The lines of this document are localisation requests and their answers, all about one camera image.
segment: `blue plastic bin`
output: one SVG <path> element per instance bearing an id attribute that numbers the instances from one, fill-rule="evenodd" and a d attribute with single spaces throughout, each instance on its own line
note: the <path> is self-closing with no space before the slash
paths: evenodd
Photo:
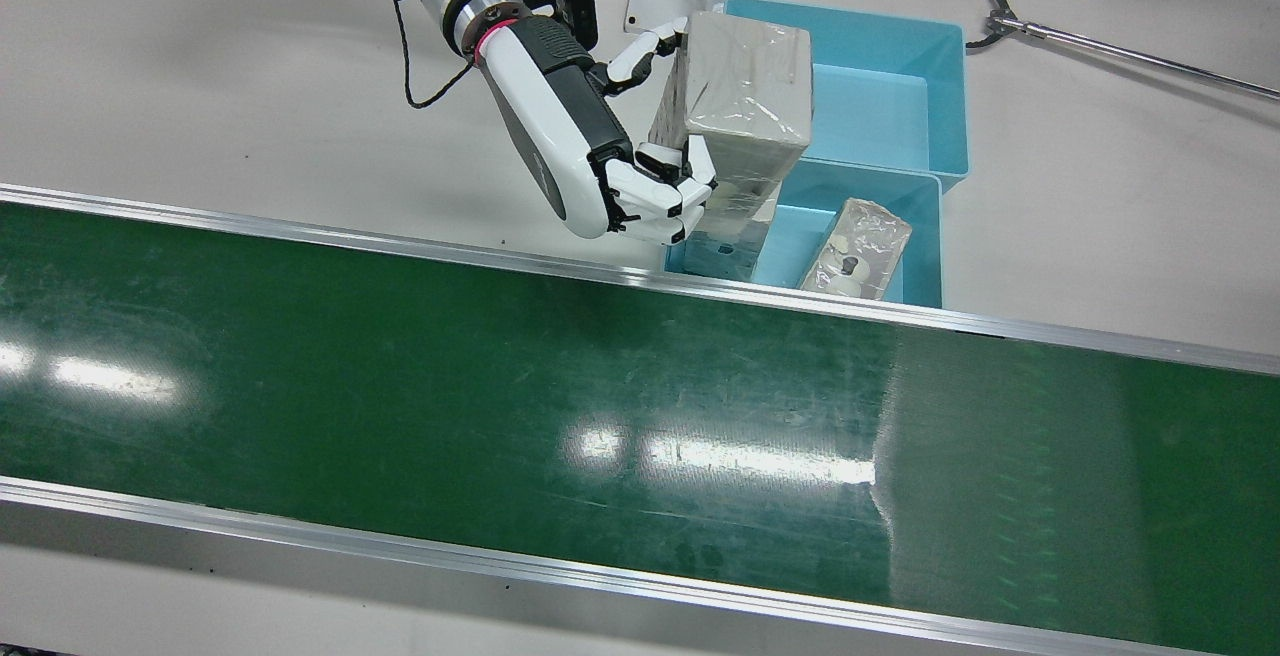
<path id="1" fill-rule="evenodd" d="M 785 1 L 730 0 L 726 13 L 809 31 L 813 142 L 783 182 L 751 282 L 795 287 L 845 199 L 911 224 L 886 301 L 942 306 L 942 193 L 969 172 L 959 26 Z M 668 270 L 682 270 L 671 249 Z"/>
<path id="2" fill-rule="evenodd" d="M 831 219 L 849 197 L 877 201 L 911 224 L 911 240 L 884 300 L 942 308 L 942 184 L 928 173 L 801 160 L 782 183 L 778 211 L 751 282 L 787 288 L 800 283 Z"/>
<path id="3" fill-rule="evenodd" d="M 724 10 L 809 31 L 805 158 L 929 172 L 943 191 L 969 173 L 959 26 L 783 1 L 730 0 Z"/>

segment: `wrapped package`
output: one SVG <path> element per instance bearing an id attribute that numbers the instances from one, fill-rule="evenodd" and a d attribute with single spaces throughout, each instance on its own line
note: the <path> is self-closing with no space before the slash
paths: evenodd
<path id="1" fill-rule="evenodd" d="M 910 238 L 910 224 L 879 204 L 846 200 L 800 288 L 882 300 Z"/>
<path id="2" fill-rule="evenodd" d="M 809 32 L 699 12 L 690 17 L 649 141 L 684 147 L 700 135 L 719 186 L 686 240 L 689 273 L 748 281 L 782 179 L 813 136 Z"/>

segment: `conveyor belt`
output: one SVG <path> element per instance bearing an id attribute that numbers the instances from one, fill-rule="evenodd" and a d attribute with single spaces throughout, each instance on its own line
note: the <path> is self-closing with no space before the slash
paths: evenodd
<path id="1" fill-rule="evenodd" d="M 0 204 L 0 475 L 1280 650 L 1280 379 Z"/>

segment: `robotic arm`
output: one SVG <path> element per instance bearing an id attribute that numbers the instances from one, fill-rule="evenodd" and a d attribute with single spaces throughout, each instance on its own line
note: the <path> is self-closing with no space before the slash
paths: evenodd
<path id="1" fill-rule="evenodd" d="M 682 150 L 631 138 L 605 102 L 684 44 L 685 19 L 595 63 L 594 0 L 422 0 L 454 51 L 480 68 L 511 140 L 556 215 L 584 238 L 607 232 L 677 243 L 704 213 L 716 172 L 701 136 Z M 535 14 L 549 6 L 552 15 Z"/>

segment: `black cable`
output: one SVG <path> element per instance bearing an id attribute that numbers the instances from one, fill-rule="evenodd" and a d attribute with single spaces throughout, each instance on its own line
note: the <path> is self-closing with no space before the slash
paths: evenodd
<path id="1" fill-rule="evenodd" d="M 466 76 L 467 72 L 471 72 L 471 68 L 475 65 L 475 63 L 471 59 L 467 59 L 467 65 L 462 67 L 462 70 L 458 72 L 453 78 L 451 78 L 448 83 L 445 83 L 439 91 L 435 92 L 434 96 L 431 96 L 429 100 L 425 101 L 415 101 L 413 87 L 411 85 L 411 78 L 410 78 L 408 33 L 404 29 L 404 14 L 401 12 L 399 8 L 401 1 L 403 0 L 390 0 L 390 1 L 392 6 L 396 9 L 396 26 L 399 28 L 401 32 L 401 55 L 404 59 L 404 100 L 408 101 L 408 105 L 415 109 L 425 109 L 431 104 L 435 104 L 436 101 L 443 99 L 444 95 L 449 92 L 449 88 L 453 88 L 453 86 L 458 81 L 462 81 L 462 77 Z"/>

